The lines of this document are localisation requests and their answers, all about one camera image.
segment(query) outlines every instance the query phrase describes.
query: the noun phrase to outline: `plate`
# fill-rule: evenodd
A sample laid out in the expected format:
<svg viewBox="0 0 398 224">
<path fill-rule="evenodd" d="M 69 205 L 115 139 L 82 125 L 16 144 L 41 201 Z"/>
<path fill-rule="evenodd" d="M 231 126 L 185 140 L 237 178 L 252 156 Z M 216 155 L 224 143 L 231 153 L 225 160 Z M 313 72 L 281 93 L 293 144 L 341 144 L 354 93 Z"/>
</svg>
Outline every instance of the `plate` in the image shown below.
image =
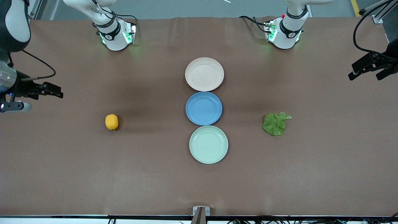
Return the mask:
<svg viewBox="0 0 398 224">
<path fill-rule="evenodd" d="M 185 79 L 188 85 L 197 91 L 212 91 L 221 85 L 224 69 L 218 61 L 201 57 L 188 65 L 185 70 Z"/>
<path fill-rule="evenodd" d="M 197 92 L 188 99 L 185 112 L 193 123 L 211 125 L 221 117 L 222 104 L 211 92 Z"/>
<path fill-rule="evenodd" d="M 220 128 L 203 126 L 193 132 L 189 149 L 197 161 L 204 164 L 217 163 L 228 151 L 228 139 Z"/>
</svg>

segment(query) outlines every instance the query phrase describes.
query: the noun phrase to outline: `lemon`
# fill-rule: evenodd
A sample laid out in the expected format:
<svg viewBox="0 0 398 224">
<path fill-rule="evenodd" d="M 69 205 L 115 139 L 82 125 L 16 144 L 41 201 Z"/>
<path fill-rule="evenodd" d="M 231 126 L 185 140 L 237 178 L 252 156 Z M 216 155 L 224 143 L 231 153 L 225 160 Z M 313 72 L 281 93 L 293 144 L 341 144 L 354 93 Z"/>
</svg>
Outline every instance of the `lemon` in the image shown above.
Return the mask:
<svg viewBox="0 0 398 224">
<path fill-rule="evenodd" d="M 117 126 L 119 125 L 117 116 L 114 114 L 110 114 L 110 115 L 106 116 L 105 125 L 109 130 L 111 130 L 111 131 L 115 130 L 117 128 Z"/>
</svg>

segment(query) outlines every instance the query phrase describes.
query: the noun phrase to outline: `black cable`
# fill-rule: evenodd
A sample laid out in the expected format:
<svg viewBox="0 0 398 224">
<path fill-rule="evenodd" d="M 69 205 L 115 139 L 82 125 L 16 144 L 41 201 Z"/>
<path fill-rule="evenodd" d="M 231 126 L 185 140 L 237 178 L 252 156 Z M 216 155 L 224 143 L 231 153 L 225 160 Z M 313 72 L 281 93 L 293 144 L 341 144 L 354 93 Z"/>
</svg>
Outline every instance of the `black cable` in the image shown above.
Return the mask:
<svg viewBox="0 0 398 224">
<path fill-rule="evenodd" d="M 259 25 L 264 25 L 264 23 L 256 22 L 256 21 L 254 21 L 252 18 L 250 18 L 250 17 L 248 17 L 248 16 L 239 16 L 239 18 L 245 18 L 245 19 L 248 19 L 248 20 L 252 21 L 253 23 L 257 23 L 257 24 L 259 24 Z"/>
<path fill-rule="evenodd" d="M 29 53 L 29 52 L 27 52 L 27 51 L 25 51 L 25 50 L 22 50 L 22 51 L 23 51 L 24 53 L 28 54 L 29 56 L 35 58 L 36 60 L 40 61 L 41 63 L 45 64 L 47 67 L 49 67 L 49 68 L 53 71 L 53 74 L 52 74 L 52 75 L 41 76 L 41 77 L 33 77 L 33 78 L 25 78 L 25 79 L 22 79 L 22 81 L 31 81 L 31 80 L 37 80 L 37 79 L 47 79 L 47 78 L 51 78 L 51 77 L 55 76 L 55 74 L 56 74 L 57 72 L 55 71 L 55 69 L 54 69 L 53 67 L 51 67 L 51 65 L 47 64 L 45 61 L 41 60 L 40 58 L 38 58 L 38 57 L 32 55 L 31 53 Z"/>
<path fill-rule="evenodd" d="M 245 19 L 248 19 L 248 20 L 252 21 L 252 22 L 255 23 L 255 24 L 257 25 L 257 27 L 258 27 L 262 32 L 264 32 L 264 33 L 271 33 L 270 31 L 266 31 L 266 30 L 264 30 L 264 29 L 262 29 L 262 28 L 260 27 L 260 25 L 264 25 L 264 23 L 267 23 L 267 22 L 269 22 L 270 20 L 265 21 L 265 22 L 263 22 L 263 23 L 259 23 L 259 22 L 257 22 L 257 20 L 256 20 L 256 18 L 255 18 L 254 16 L 253 16 L 253 19 L 251 19 L 251 18 L 249 18 L 249 17 L 247 17 L 247 16 L 240 16 L 239 18 L 245 18 Z"/>
<path fill-rule="evenodd" d="M 385 54 L 383 54 L 383 53 L 377 52 L 377 51 L 368 50 L 368 49 L 365 49 L 365 48 L 362 48 L 362 47 L 358 46 L 358 44 L 357 44 L 357 38 L 356 38 L 356 36 L 357 36 L 357 29 L 358 29 L 359 25 L 362 23 L 362 21 L 363 21 L 367 16 L 369 16 L 372 12 L 374 12 L 376 9 L 380 8 L 381 6 L 383 6 L 383 5 L 385 5 L 385 4 L 389 4 L 389 3 L 391 3 L 392 1 L 394 1 L 394 0 L 389 0 L 389 1 L 387 1 L 387 2 L 384 2 L 384 3 L 380 4 L 380 5 L 378 5 L 377 7 L 373 8 L 372 10 L 370 10 L 369 12 L 367 12 L 367 13 L 360 19 L 360 21 L 358 22 L 358 24 L 356 25 L 356 27 L 355 27 L 355 29 L 354 29 L 354 33 L 353 33 L 353 42 L 354 42 L 355 47 L 358 48 L 358 49 L 361 50 L 361 51 L 368 52 L 368 53 L 373 53 L 373 54 L 376 54 L 376 55 L 380 55 L 380 56 L 383 56 L 383 57 L 385 57 L 385 58 L 388 58 L 388 59 L 390 59 L 390 60 L 392 60 L 392 61 L 398 62 L 398 59 L 389 57 L 389 56 L 387 56 L 387 55 L 385 55 Z"/>
<path fill-rule="evenodd" d="M 138 19 L 135 17 L 135 16 L 132 16 L 132 15 L 120 15 L 120 14 L 116 14 L 114 11 L 107 11 L 107 10 L 105 10 L 104 8 L 102 8 L 98 3 L 97 3 L 97 1 L 96 0 L 91 0 L 92 2 L 94 2 L 94 4 L 96 4 L 98 7 L 100 7 L 103 11 L 105 11 L 105 12 L 107 12 L 107 13 L 109 13 L 109 14 L 112 14 L 112 15 L 114 15 L 115 17 L 117 17 L 117 18 L 119 18 L 119 19 L 122 19 L 122 17 L 121 16 L 124 16 L 124 17 L 127 17 L 127 16 L 130 16 L 130 17 L 133 17 L 135 20 L 136 20 L 136 23 L 137 23 L 137 26 L 138 26 Z"/>
<path fill-rule="evenodd" d="M 266 31 L 266 30 L 263 30 L 261 27 L 260 27 L 260 25 L 258 24 L 258 22 L 257 22 L 257 20 L 256 20 L 256 18 L 253 16 L 253 20 L 254 20 L 254 22 L 256 23 L 256 25 L 257 25 L 257 27 L 262 31 L 262 32 L 264 32 L 264 33 L 271 33 L 271 31 Z"/>
<path fill-rule="evenodd" d="M 7 54 L 8 54 L 8 58 L 10 60 L 10 63 L 8 63 L 8 66 L 10 66 L 12 68 L 12 67 L 14 67 L 14 63 L 12 62 L 11 54 L 10 54 L 10 52 L 7 52 Z"/>
</svg>

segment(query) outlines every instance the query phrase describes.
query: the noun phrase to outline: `light green plate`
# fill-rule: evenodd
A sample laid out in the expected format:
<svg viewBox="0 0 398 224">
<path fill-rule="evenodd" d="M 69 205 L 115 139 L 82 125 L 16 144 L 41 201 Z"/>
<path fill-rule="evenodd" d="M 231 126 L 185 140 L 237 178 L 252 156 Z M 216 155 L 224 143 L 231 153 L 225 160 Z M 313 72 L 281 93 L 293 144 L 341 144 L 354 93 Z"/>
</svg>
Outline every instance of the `light green plate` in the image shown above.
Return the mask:
<svg viewBox="0 0 398 224">
<path fill-rule="evenodd" d="M 217 163 L 228 151 L 228 139 L 220 128 L 203 126 L 193 132 L 189 149 L 197 161 L 204 164 Z"/>
</svg>

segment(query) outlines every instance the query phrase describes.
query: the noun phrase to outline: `lettuce leaf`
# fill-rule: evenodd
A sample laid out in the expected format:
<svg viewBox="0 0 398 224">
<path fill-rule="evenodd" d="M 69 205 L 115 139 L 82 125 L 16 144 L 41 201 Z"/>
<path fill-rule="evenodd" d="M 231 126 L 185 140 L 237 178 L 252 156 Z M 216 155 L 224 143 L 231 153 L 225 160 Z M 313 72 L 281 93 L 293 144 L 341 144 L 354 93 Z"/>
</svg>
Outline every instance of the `lettuce leaf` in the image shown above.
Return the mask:
<svg viewBox="0 0 398 224">
<path fill-rule="evenodd" d="M 281 136 L 286 128 L 285 120 L 291 119 L 286 113 L 270 113 L 265 116 L 263 129 L 272 136 Z"/>
</svg>

